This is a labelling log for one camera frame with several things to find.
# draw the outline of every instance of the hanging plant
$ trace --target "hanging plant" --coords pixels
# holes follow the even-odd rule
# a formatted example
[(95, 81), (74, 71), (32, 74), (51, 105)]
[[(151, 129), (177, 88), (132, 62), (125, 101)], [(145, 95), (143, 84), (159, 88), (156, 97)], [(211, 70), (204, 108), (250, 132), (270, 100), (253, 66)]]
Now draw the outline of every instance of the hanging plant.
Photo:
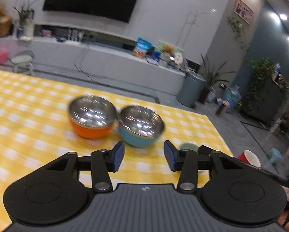
[(252, 103), (258, 100), (258, 92), (265, 85), (266, 80), (274, 71), (274, 62), (271, 59), (252, 59), (250, 66), (254, 69), (251, 76), (249, 90), (245, 95), (244, 103), (252, 109)]
[(236, 33), (236, 36), (235, 36), (236, 40), (240, 38), (241, 36), (244, 37), (244, 40), (240, 41), (241, 48), (244, 50), (248, 49), (248, 43), (247, 43), (245, 31), (244, 31), (245, 26), (242, 23), (240, 23), (240, 21), (237, 18), (234, 18), (234, 17), (228, 17), (228, 24), (230, 25), (233, 32)]

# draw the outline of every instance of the cabinet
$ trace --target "cabinet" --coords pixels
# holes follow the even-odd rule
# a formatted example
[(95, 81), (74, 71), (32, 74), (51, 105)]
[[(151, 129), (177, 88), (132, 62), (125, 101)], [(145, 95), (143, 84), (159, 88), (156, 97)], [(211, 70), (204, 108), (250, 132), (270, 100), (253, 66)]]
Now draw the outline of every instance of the cabinet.
[(252, 103), (252, 109), (244, 105), (242, 110), (265, 124), (270, 124), (284, 100), (284, 93), (272, 79), (268, 78), (265, 85), (258, 91), (258, 100)]

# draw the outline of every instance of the snack bag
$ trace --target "snack bag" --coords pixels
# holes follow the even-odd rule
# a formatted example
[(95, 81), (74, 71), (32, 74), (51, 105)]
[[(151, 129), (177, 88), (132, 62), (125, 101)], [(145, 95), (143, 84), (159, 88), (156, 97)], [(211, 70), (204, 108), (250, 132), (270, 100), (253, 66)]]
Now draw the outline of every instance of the snack bag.
[(138, 38), (137, 44), (133, 50), (133, 55), (145, 58), (147, 51), (151, 48), (152, 44), (142, 38)]

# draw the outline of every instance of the wall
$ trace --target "wall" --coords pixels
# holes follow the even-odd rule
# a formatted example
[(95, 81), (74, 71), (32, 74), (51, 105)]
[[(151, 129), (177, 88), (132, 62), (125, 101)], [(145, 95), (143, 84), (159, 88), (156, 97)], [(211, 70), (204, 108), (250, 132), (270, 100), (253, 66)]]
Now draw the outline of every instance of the wall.
[[(247, 43), (250, 43), (253, 39), (259, 20), (259, 15), (264, 4), (264, 0), (242, 1), (244, 1), (254, 11), (254, 17), (251, 25), (248, 25), (244, 20), (242, 20), (234, 13), (237, 0), (228, 0), (227, 6), (221, 19), (221, 23), (215, 33), (207, 53), (211, 65), (218, 67), (224, 61), (227, 61), (227, 65), (224, 66), (222, 71), (238, 72), (246, 54), (246, 51), (243, 50), (240, 45), (240, 39), (244, 39), (244, 36), (241, 36), (239, 39), (235, 39), (236, 34), (233, 33), (230, 25), (228, 24), (228, 16), (239, 19), (240, 22), (245, 26), (246, 41)], [(236, 74), (231, 73), (224, 75), (222, 79), (233, 81), (235, 77)], [(218, 84), (216, 84), (215, 87), (217, 90), (217, 95), (221, 96), (222, 91), (218, 89)]]
[[(12, 6), (19, 7), (24, 0), (7, 1), (8, 13), (17, 18)], [(44, 0), (33, 9), (36, 24), (92, 29), (134, 40), (142, 37), (153, 44), (162, 40), (184, 49), (187, 59), (200, 63), (200, 53), (207, 53), (227, 1), (138, 0), (129, 24), (90, 15), (42, 11)]]
[(279, 63), (281, 74), (289, 80), (289, 33), (268, 2), (264, 4), (250, 49), (233, 81), (241, 88), (242, 96), (253, 72), (249, 66), (252, 58), (270, 58)]

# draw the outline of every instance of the potted plant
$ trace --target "potted plant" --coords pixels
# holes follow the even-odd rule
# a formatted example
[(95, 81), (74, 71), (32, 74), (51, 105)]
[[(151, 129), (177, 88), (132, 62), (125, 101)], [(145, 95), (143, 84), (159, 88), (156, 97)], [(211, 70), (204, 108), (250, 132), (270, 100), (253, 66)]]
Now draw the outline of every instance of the potted plant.
[(19, 15), (19, 26), (17, 28), (17, 38), (23, 37), (23, 31), (24, 31), (26, 19), (29, 17), (31, 13), (34, 13), (34, 10), (31, 9), (31, 6), (38, 1), (39, 0), (34, 0), (31, 3), (28, 1), (27, 6), (23, 4), (20, 9), (17, 9), (16, 7), (14, 7), (14, 9), (17, 10), (18, 15)]
[(228, 81), (228, 80), (221, 79), (221, 76), (224, 74), (236, 73), (236, 72), (235, 71), (221, 72), (221, 69), (227, 64), (227, 61), (222, 63), (218, 67), (218, 69), (215, 71), (215, 66), (214, 65), (212, 67), (210, 66), (208, 57), (207, 57), (207, 61), (204, 59), (204, 57), (202, 55), (201, 55), (201, 58), (204, 62), (204, 72), (202, 75), (207, 80), (207, 83), (201, 92), (201, 95), (198, 99), (198, 102), (204, 104), (204, 102), (206, 101), (206, 98), (210, 92), (210, 89), (213, 88), (213, 86), (217, 82), (229, 82), (230, 83), (230, 81)]

